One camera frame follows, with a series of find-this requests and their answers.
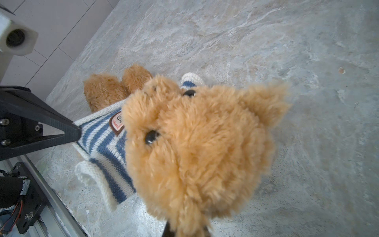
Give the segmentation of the blue white striped sweater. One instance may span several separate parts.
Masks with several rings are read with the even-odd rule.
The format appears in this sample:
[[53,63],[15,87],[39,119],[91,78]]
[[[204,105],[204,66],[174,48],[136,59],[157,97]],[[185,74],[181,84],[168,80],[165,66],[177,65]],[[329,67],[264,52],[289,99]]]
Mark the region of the blue white striped sweater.
[[126,169],[127,132],[121,119],[125,99],[152,78],[150,72],[126,71],[119,80],[113,75],[95,74],[84,82],[86,98],[93,111],[75,121],[81,137],[73,145],[85,159],[75,169],[86,185],[97,185],[109,211],[136,191]]

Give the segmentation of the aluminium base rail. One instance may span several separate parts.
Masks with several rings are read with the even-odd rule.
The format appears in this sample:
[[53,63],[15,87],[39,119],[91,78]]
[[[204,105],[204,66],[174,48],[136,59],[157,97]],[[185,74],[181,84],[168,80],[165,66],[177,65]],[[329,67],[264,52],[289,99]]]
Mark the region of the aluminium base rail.
[[27,155],[1,161],[1,169],[11,170],[17,162],[23,162],[47,197],[47,205],[40,217],[25,234],[13,230],[10,237],[86,237],[87,233],[75,220],[55,191],[48,185]]

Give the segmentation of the brown teddy bear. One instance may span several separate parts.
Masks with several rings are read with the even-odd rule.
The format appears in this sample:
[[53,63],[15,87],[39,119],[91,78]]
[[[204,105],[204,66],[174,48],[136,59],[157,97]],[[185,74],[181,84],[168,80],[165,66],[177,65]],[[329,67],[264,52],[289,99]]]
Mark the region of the brown teddy bear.
[[211,219],[238,213],[270,170],[287,94],[284,83],[237,89],[152,75],[121,108],[126,169],[147,212],[175,237],[204,237]]

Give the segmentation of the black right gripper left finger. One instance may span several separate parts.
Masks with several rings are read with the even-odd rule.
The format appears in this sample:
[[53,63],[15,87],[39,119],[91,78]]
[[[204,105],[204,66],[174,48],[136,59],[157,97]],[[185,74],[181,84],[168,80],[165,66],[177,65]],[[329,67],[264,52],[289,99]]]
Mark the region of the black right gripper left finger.
[[167,221],[161,237],[175,237],[175,232],[171,231],[170,223]]

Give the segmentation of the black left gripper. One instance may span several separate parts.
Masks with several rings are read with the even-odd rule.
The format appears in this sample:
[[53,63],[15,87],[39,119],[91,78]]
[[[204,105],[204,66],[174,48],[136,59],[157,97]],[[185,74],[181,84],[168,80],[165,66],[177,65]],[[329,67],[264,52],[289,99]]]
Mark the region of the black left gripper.
[[[43,125],[62,134],[44,135]],[[46,148],[76,142],[81,129],[55,111],[30,89],[1,86],[1,161]]]

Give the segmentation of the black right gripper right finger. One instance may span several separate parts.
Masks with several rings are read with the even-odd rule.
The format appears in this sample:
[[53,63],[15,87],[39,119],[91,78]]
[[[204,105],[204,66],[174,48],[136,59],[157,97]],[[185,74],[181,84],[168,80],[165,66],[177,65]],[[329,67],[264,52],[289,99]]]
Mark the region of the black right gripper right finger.
[[209,232],[209,230],[208,230],[207,227],[204,227],[204,236],[205,237],[211,237],[211,234],[210,234],[210,232]]

